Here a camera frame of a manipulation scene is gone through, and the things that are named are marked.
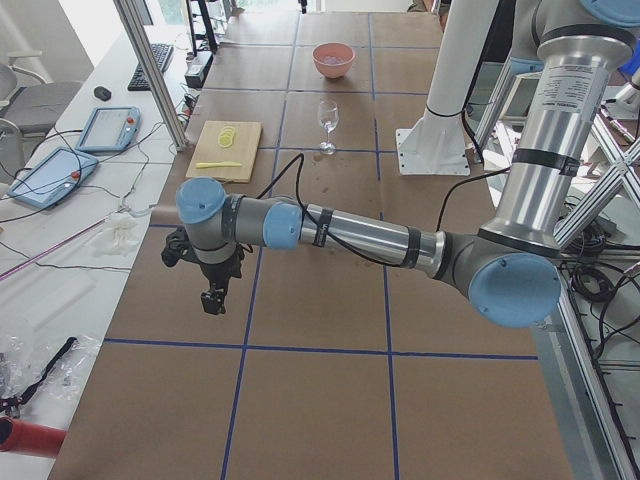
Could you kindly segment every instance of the white table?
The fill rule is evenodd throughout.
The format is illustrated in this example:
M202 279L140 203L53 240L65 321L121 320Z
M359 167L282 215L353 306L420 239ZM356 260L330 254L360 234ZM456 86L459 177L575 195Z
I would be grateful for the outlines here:
M148 32L151 42L174 43L173 59L164 78L169 93L177 107L186 91L184 46L188 38L183 29L152 29ZM126 87L137 65L137 59L129 42L122 35L84 83L74 100L56 124L58 131L81 129L94 107L137 106L141 111L137 140L147 136L154 126L162 123L160 112L150 92L129 92ZM112 92L108 102L93 95L93 89L102 85ZM78 136L65 136L73 146ZM38 148L27 166L34 166L58 146L65 146L59 137ZM101 163L85 185L106 188L117 196L129 191L144 166L135 192L128 198L133 211L144 211L153 205L164 186L175 155L167 129L162 125L140 148L134 147L124 154ZM5 231L0 240L29 256L47 250L76 232L116 211L120 200L97 188L81 188L54 209L29 218L0 224ZM33 212L13 199L0 200L0 219L13 218ZM136 218L133 234L141 241L149 225L149 214ZM41 262L55 265L87 265L130 268L137 255L134 251L118 255L95 254L91 240L101 226L61 247ZM0 272L4 272L24 260L20 255L0 246ZM0 331L3 325L27 325L23 336L32 334L32 357L46 363L69 336L88 336L97 341L104 338L113 312L125 286L128 271L86 270L53 268L31 265L0 283ZM88 378L93 356L86 358L86 365L78 369L75 387L82 391ZM79 394L68 398L54 398L46 390L38 392L22 409L26 421L68 428L79 401ZM0 471L3 478L38 480L48 476L53 460L10 453L0 454Z

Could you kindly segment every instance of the label on robot arm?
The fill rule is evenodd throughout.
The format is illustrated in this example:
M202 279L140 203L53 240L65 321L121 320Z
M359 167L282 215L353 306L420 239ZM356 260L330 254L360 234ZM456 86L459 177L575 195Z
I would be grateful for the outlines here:
M531 104L534 110L556 110L576 113L584 122L593 120L609 72L588 65L561 65L545 68Z

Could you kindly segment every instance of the wine glass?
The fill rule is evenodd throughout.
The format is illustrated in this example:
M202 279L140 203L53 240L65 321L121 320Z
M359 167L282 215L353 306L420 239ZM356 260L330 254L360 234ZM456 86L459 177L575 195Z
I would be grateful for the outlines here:
M318 105L318 123L327 132L327 141L320 143L318 147L325 155L336 153L336 146L329 140L329 132L338 126L338 104L333 100L320 100Z

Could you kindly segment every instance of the chair seat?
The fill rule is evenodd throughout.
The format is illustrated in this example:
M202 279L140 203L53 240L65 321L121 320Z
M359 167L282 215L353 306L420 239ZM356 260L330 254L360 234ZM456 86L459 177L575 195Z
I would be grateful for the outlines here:
M3 117L15 123L23 134L46 133L81 86L81 82L58 82L27 87L12 101Z

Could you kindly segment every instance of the keyboard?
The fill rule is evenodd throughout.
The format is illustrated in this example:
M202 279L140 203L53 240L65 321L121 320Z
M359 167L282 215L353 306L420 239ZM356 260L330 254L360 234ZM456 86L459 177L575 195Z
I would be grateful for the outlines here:
M173 45L167 45L166 43L152 43L151 51L153 52L153 57L156 60L158 68L161 72L164 73L169 67L169 63L171 62ZM151 90L151 87L149 87L149 82L147 81L147 77L145 77L144 72L142 71L142 65L138 64L138 66L136 67L136 71L133 72L133 76L131 77L131 81L127 86L127 90L131 92Z

